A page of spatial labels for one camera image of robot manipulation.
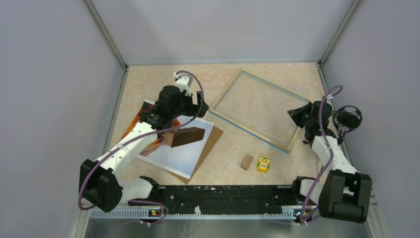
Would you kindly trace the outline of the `wooden picture frame blue edges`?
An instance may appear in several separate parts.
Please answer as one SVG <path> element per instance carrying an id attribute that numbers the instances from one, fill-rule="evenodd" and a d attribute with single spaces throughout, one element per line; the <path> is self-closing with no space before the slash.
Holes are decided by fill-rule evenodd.
<path id="1" fill-rule="evenodd" d="M 288 154 L 300 133 L 287 113 L 310 101 L 252 71 L 239 69 L 210 112 Z"/>

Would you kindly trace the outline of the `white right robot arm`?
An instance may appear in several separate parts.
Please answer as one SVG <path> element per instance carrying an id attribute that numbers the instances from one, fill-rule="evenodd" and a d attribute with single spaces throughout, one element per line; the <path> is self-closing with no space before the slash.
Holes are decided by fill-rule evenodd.
<path id="1" fill-rule="evenodd" d="M 298 176 L 292 183 L 290 197 L 296 204 L 310 201 L 318 205 L 323 218 L 364 223 L 368 217 L 372 180 L 357 171 L 341 149 L 345 134 L 362 123 L 362 112 L 354 106 L 333 111 L 329 103 L 309 102 L 288 110 L 287 114 L 305 130 L 303 143 L 317 154 L 322 163 L 320 175 L 325 182 Z"/>

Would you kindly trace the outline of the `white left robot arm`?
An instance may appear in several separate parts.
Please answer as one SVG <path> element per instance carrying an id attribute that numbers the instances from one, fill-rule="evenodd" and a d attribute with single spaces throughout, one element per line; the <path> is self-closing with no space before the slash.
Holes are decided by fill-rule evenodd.
<path id="1" fill-rule="evenodd" d="M 197 104 L 185 89 L 167 85 L 159 93 L 158 100 L 148 111 L 140 114 L 129 133 L 112 149 L 95 160 L 86 159 L 80 167 L 77 204 L 80 210 L 88 210 L 82 200 L 104 212 L 112 211 L 122 200 L 124 187 L 118 182 L 127 166 L 149 144 L 166 132 L 178 129 L 173 120 L 179 116 L 190 119 L 202 118 L 209 109 L 205 103 L 204 90 L 197 91 Z"/>

